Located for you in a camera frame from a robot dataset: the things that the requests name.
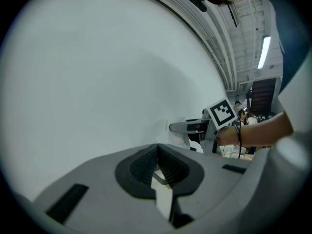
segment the fluorescent light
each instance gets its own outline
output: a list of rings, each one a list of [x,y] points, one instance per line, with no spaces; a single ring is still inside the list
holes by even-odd
[[[263,39],[262,52],[261,52],[261,57],[260,57],[260,61],[258,64],[258,69],[263,68],[265,59],[266,59],[267,54],[268,54],[270,41],[271,41],[271,37],[265,37]]]

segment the wire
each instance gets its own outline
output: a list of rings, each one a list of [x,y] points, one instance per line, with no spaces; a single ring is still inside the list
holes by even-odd
[[[238,141],[239,141],[239,154],[238,154],[238,159],[239,159],[241,151],[242,151],[242,137],[240,135],[240,128],[241,128],[242,124],[240,122],[239,129],[238,129],[237,124],[236,124],[235,121],[234,121],[234,124],[235,124],[236,130],[237,130],[237,136],[238,136]]]

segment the human arm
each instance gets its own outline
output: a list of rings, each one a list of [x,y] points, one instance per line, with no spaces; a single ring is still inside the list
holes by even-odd
[[[243,146],[271,146],[280,138],[292,133],[293,128],[285,112],[259,124],[241,126],[240,130]],[[235,127],[221,129],[217,139],[220,146],[237,145],[238,137]]]

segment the ceiling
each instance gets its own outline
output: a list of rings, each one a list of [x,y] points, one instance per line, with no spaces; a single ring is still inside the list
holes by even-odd
[[[157,1],[194,30],[211,55],[229,95],[245,93],[254,79],[282,77],[275,12],[268,0],[240,0],[229,7],[204,1],[204,13],[189,0]],[[264,67],[258,70],[262,38],[266,35],[271,36],[271,44]]]

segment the hand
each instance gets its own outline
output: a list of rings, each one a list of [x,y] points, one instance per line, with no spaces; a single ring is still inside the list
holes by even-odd
[[[219,146],[238,145],[238,136],[234,127],[224,127],[220,129],[217,139]]]

